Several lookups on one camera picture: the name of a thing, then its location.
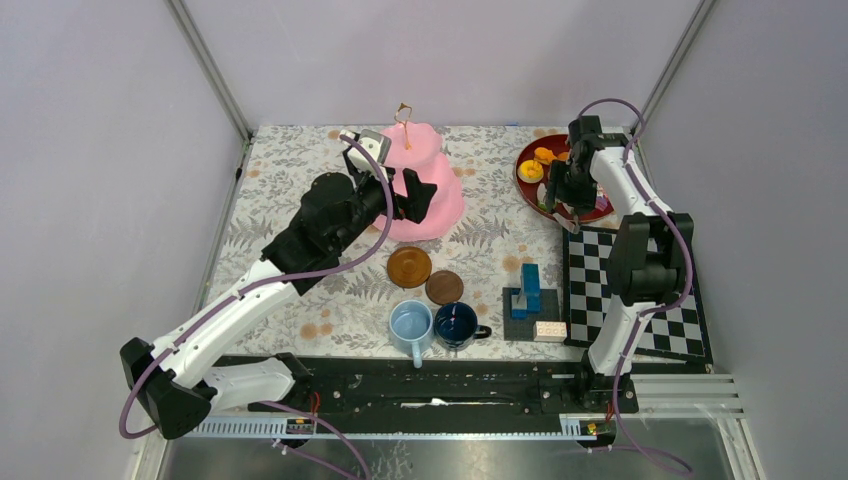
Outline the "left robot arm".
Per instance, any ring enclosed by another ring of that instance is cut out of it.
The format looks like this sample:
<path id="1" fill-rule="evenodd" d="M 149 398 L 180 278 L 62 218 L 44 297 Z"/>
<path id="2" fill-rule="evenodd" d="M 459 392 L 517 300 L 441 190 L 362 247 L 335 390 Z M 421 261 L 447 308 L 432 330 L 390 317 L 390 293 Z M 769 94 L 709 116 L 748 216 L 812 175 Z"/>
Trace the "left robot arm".
<path id="1" fill-rule="evenodd" d="M 437 187 L 402 171 L 405 193 L 391 188 L 393 169 L 374 174 L 347 165 L 347 173 L 320 175 L 300 208 L 248 271 L 212 304 L 154 342 L 128 340 L 119 356 L 130 389 L 127 407 L 139 403 L 166 439 L 194 430 L 212 412 L 289 394 L 295 377 L 284 361 L 216 367 L 248 331 L 322 278 L 343 271 L 340 256 L 381 215 L 421 222 Z"/>

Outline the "white building block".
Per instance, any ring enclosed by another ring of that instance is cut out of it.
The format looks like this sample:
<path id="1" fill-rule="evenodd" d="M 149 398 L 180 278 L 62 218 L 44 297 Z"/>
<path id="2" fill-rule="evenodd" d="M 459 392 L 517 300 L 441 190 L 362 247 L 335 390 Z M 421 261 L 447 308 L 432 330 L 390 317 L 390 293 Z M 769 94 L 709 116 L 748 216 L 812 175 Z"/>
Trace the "white building block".
<path id="1" fill-rule="evenodd" d="M 536 321 L 532 339 L 535 342 L 562 343 L 568 337 L 568 328 L 561 321 Z"/>

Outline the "pink three-tier cake stand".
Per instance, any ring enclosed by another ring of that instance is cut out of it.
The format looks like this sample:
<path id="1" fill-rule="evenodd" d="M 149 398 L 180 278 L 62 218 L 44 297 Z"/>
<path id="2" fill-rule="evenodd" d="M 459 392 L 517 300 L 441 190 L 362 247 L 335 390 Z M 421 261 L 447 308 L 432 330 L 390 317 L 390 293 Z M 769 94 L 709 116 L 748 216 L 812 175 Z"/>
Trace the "pink three-tier cake stand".
<path id="1" fill-rule="evenodd" d="M 442 135 L 429 123 L 413 122 L 411 113 L 411 107 L 400 105 L 395 124 L 381 131 L 391 140 L 385 166 L 394 171 L 396 212 L 389 237 L 397 242 L 443 236 L 465 207 L 461 182 L 442 151 Z"/>

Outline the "dark brown wooden coaster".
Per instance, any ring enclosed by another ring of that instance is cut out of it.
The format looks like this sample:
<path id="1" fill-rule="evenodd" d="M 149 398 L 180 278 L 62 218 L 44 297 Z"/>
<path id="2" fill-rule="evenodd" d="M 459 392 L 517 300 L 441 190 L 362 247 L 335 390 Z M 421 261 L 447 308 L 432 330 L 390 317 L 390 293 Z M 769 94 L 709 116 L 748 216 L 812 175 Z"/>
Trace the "dark brown wooden coaster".
<path id="1" fill-rule="evenodd" d="M 455 303 L 464 293 L 464 282 L 453 271 L 439 270 L 429 276 L 425 283 L 425 293 L 437 305 Z"/>

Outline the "floral patterned tablecloth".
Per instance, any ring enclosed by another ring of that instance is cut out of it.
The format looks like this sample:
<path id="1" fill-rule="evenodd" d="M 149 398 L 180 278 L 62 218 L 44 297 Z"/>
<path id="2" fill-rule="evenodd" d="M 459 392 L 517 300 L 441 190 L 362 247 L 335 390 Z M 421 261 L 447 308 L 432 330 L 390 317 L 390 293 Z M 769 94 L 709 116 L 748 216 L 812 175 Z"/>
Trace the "floral patterned tablecloth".
<path id="1" fill-rule="evenodd" d="M 545 287 L 562 286 L 562 233 L 520 196 L 513 166 L 547 127 L 443 127 L 443 151 L 462 186 L 460 220 L 421 243 L 435 270 L 456 273 L 462 301 L 490 338 L 459 356 L 465 360 L 576 361 L 581 350 L 559 343 L 508 341 L 501 291 L 519 284 L 520 268 L 535 263 Z M 320 174 L 344 167 L 336 127 L 263 126 L 254 138 L 244 178 L 218 257 L 209 294 L 227 290 L 290 221 L 300 197 Z M 386 272 L 397 243 L 388 241 L 365 263 L 321 280 L 304 297 L 274 311 L 234 346 L 237 354 L 398 356 L 388 318 L 401 301 L 425 301 L 423 288 L 403 289 Z"/>

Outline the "light blue mug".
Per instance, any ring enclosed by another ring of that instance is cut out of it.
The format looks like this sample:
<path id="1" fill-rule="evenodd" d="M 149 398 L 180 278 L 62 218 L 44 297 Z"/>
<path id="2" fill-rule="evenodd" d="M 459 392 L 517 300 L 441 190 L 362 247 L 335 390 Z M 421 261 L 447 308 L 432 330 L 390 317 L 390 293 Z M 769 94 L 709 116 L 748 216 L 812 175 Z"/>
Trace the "light blue mug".
<path id="1" fill-rule="evenodd" d="M 394 348 L 409 356 L 415 369 L 421 369 L 423 355 L 435 341 L 430 308 L 418 300 L 402 301 L 392 310 L 388 328 Z"/>

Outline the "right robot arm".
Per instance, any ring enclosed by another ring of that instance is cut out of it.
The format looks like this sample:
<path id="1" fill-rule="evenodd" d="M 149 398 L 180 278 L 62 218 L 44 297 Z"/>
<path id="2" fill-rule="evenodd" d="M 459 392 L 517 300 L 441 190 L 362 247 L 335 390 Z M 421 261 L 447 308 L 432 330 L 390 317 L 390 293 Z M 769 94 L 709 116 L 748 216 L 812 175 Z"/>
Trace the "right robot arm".
<path id="1" fill-rule="evenodd" d="M 677 307 L 691 290 L 694 222 L 660 199 L 637 165 L 632 141 L 604 132 L 599 117 L 573 120 L 568 145 L 567 160 L 550 165 L 544 205 L 551 210 L 562 203 L 581 215 L 603 190 L 620 218 L 607 262 L 609 310 L 587 352 L 592 376 L 620 376 L 629 371 L 650 319 Z"/>

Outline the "dark red round tray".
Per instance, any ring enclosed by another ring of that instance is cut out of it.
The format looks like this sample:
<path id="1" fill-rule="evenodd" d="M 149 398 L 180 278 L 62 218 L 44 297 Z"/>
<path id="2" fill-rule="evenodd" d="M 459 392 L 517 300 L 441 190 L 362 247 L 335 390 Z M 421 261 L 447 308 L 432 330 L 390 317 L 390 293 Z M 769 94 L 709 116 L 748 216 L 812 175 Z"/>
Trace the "dark red round tray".
<path id="1" fill-rule="evenodd" d="M 570 150 L 570 146 L 568 143 L 568 135 L 560 133 L 547 135 L 535 139 L 521 151 L 514 165 L 514 176 L 518 191 L 520 192 L 522 198 L 526 201 L 526 203 L 544 217 L 549 218 L 551 220 L 555 220 L 556 216 L 560 215 L 564 219 L 572 221 L 574 219 L 573 211 L 563 203 L 556 203 L 552 211 L 549 211 L 545 208 L 544 200 L 549 177 L 549 165 L 544 165 L 545 175 L 542 181 L 539 183 L 527 184 L 518 179 L 518 165 L 525 160 L 534 160 L 534 149 L 537 147 L 548 148 L 552 150 L 558 157 L 566 157 L 567 153 Z M 582 215 L 580 215 L 579 223 L 591 224 L 594 222 L 598 222 L 604 218 L 610 217 L 614 213 L 614 208 L 608 196 L 606 195 L 606 192 L 600 185 L 598 185 L 595 208 L 590 212 L 584 212 Z"/>

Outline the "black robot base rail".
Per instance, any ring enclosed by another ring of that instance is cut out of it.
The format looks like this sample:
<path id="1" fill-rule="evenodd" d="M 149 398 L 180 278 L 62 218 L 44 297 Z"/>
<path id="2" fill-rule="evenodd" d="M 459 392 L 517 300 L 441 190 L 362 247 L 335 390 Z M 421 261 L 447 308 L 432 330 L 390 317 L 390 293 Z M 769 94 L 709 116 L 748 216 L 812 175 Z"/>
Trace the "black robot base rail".
<path id="1" fill-rule="evenodd" d="M 294 356 L 281 360 L 294 386 L 281 404 L 350 434 L 553 434 L 565 415 L 611 420 L 635 413 L 629 378 L 612 398 L 579 362 Z"/>

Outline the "aluminium frame post left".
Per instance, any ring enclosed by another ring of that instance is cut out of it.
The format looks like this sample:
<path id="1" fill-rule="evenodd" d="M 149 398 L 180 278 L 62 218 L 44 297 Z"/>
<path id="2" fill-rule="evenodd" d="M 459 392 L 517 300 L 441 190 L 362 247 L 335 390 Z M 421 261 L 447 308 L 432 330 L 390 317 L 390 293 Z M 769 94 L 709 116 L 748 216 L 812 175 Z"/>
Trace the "aluminium frame post left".
<path id="1" fill-rule="evenodd" d="M 253 131 L 244 116 L 238 102 L 215 61 L 203 35 L 196 24 L 188 5 L 183 0 L 165 0 L 177 28 L 180 30 L 197 61 L 201 73 L 210 86 L 214 96 L 237 135 L 243 142 L 252 139 Z"/>

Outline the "orange yellow fish pastry toy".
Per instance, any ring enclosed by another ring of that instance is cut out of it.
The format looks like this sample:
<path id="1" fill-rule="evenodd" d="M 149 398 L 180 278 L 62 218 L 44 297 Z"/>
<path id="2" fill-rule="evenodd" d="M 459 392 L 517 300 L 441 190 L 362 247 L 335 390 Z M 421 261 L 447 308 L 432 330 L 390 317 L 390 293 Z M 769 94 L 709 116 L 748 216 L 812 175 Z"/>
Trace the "orange yellow fish pastry toy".
<path id="1" fill-rule="evenodd" d="M 534 160 L 542 165 L 550 165 L 553 161 L 558 160 L 558 156 L 548 148 L 537 147 L 534 149 Z"/>

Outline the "aluminium frame post right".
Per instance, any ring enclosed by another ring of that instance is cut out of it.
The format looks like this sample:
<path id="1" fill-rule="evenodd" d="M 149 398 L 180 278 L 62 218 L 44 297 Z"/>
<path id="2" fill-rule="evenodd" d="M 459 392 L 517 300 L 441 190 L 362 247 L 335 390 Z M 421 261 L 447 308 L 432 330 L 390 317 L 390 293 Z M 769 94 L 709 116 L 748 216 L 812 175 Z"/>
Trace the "aluminium frame post right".
<path id="1" fill-rule="evenodd" d="M 717 4 L 717 0 L 700 0 L 698 2 L 690 20 L 687 22 L 665 67 L 645 102 L 644 108 L 642 109 L 642 115 L 646 120 L 650 120 L 652 115 L 658 110 L 659 105 L 670 88 L 678 70 L 687 58 L 691 48 L 698 39 L 700 32 L 706 25 Z"/>

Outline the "black white checkerboard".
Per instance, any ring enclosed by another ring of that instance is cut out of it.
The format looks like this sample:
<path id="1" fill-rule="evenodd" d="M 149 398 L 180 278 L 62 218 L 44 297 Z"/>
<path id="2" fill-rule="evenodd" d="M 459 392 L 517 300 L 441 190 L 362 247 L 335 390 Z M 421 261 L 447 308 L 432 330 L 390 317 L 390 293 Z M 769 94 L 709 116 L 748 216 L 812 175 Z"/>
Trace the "black white checkerboard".
<path id="1" fill-rule="evenodd" d="M 587 348 L 601 332 L 612 297 L 606 267 L 615 237 L 615 230 L 596 227 L 584 227 L 578 234 L 564 234 L 567 306 L 563 309 L 563 320 L 569 327 L 565 340 L 569 346 Z M 702 365 L 713 362 L 697 280 L 679 307 L 653 316 L 636 343 L 635 352 Z"/>

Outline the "yellow round cake toy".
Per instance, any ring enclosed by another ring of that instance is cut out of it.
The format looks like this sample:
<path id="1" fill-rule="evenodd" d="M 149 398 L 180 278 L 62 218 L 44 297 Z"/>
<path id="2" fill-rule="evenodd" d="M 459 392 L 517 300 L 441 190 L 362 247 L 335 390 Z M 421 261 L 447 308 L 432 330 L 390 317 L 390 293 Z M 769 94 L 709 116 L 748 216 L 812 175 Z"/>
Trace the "yellow round cake toy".
<path id="1" fill-rule="evenodd" d="M 544 165 L 537 160 L 525 160 L 517 168 L 518 179 L 527 184 L 541 182 L 544 175 Z"/>

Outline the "blue building block tower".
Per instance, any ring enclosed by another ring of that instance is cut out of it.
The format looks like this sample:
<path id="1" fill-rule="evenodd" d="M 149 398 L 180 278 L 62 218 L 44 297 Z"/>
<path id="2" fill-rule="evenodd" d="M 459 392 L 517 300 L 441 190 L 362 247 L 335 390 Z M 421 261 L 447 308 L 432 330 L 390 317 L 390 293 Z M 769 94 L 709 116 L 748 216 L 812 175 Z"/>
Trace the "blue building block tower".
<path id="1" fill-rule="evenodd" d="M 534 263 L 523 263 L 520 271 L 521 285 L 510 294 L 510 316 L 527 319 L 541 312 L 541 287 L 539 268 Z"/>

